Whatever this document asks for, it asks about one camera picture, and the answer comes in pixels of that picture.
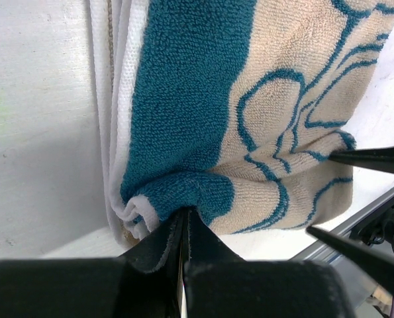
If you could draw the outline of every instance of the terry cloth towel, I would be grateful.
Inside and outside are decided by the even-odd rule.
[[[105,196],[119,242],[196,205],[215,233],[345,211],[351,117],[394,0],[91,0]]]

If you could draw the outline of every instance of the towel fold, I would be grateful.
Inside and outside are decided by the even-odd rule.
[[[109,223],[142,239],[183,206],[216,234],[298,229],[351,203],[340,128],[394,0],[91,0]]]

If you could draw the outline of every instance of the blue and beige towel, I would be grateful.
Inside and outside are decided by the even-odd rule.
[[[344,212],[340,130],[394,0],[91,0],[109,222],[141,239],[196,205],[217,234]]]

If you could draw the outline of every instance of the towel pattern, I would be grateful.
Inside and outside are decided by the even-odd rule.
[[[352,168],[327,159],[355,147],[340,128],[394,0],[131,0],[119,11],[106,196],[124,229],[141,239],[190,205],[217,234],[298,229],[348,208]]]

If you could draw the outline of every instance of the white tabletop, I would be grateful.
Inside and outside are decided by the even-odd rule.
[[[87,0],[0,0],[0,258],[116,256],[104,211]],[[345,129],[358,148],[394,145],[394,30]],[[349,210],[394,186],[355,168]],[[247,259],[287,259],[303,231],[222,238]]]

